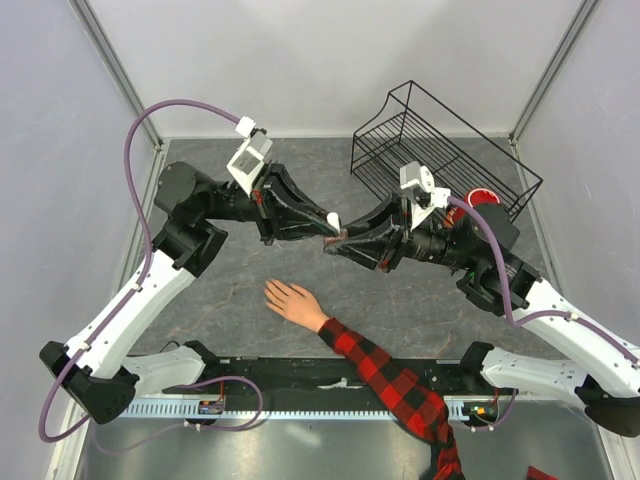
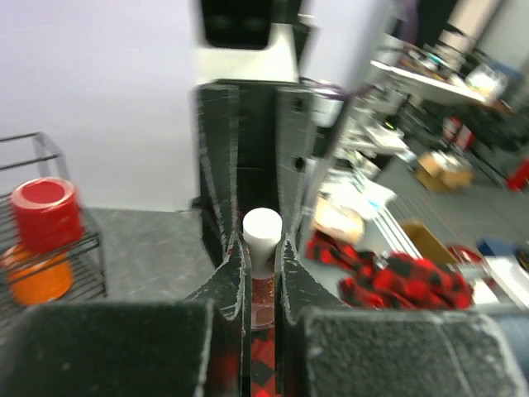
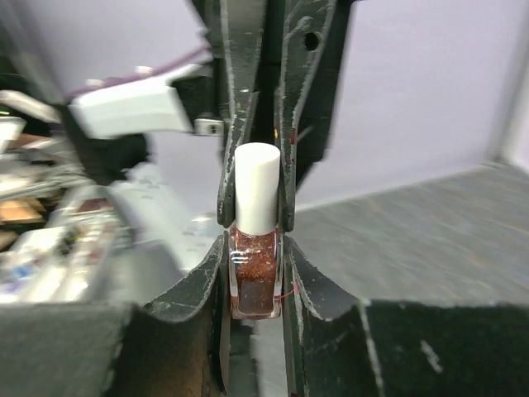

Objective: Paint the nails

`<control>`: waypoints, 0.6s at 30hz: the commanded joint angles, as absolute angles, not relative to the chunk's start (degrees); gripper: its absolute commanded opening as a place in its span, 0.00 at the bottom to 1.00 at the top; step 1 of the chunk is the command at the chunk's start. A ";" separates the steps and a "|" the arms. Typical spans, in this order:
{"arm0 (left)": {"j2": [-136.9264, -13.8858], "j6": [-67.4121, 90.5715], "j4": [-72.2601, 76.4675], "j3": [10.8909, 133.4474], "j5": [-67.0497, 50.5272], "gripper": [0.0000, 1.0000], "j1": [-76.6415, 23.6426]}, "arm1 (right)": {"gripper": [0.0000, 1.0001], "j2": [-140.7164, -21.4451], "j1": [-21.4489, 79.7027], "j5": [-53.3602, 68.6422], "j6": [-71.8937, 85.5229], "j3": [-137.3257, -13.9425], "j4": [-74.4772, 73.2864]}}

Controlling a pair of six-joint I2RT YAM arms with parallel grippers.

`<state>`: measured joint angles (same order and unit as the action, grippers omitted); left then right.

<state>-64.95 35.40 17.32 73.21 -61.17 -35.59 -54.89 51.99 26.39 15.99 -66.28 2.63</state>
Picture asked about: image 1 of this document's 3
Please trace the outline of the glitter red nail polish bottle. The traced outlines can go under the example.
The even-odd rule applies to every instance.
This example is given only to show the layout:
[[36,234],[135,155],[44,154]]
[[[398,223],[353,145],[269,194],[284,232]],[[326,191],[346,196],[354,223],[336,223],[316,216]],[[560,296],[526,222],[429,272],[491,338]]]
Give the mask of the glitter red nail polish bottle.
[[346,229],[342,229],[336,236],[327,236],[323,240],[325,246],[335,244],[348,238],[348,232]]

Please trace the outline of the red plaid sleeve forearm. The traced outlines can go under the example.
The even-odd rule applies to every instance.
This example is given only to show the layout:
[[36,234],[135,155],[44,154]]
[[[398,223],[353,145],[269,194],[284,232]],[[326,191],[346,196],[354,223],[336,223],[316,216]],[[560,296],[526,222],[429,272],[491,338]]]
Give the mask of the red plaid sleeve forearm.
[[413,435],[431,447],[432,479],[462,479],[461,460],[449,409],[442,396],[424,386],[377,344],[335,318],[324,322],[319,337],[355,368],[359,378]]

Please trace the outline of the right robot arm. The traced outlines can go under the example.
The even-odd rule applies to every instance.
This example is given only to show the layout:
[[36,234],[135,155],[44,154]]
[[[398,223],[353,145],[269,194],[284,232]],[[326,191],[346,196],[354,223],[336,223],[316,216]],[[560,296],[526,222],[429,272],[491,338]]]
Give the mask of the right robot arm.
[[408,200],[393,195],[326,239],[324,250],[370,270],[389,272],[411,259],[462,272],[456,286],[469,302],[564,356],[545,360],[474,342],[457,371],[465,391],[492,386],[550,397],[612,433],[638,437],[638,347],[574,306],[512,253],[519,231],[500,205],[471,207],[455,197],[447,202],[464,213],[450,229],[430,219],[413,226]]

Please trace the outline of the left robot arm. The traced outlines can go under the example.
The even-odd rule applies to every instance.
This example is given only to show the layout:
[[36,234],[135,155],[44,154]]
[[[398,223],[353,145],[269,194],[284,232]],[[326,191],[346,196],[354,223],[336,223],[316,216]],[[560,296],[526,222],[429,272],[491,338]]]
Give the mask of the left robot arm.
[[167,220],[138,271],[79,334],[41,350],[41,361],[96,423],[109,423],[134,399],[167,388],[189,385],[208,393],[218,385],[216,357],[198,341],[165,353],[130,353],[220,252],[228,234],[214,221],[253,222],[265,244],[338,235],[338,215],[306,196],[284,165],[252,160],[233,175],[220,182],[185,162],[166,167],[154,203]]

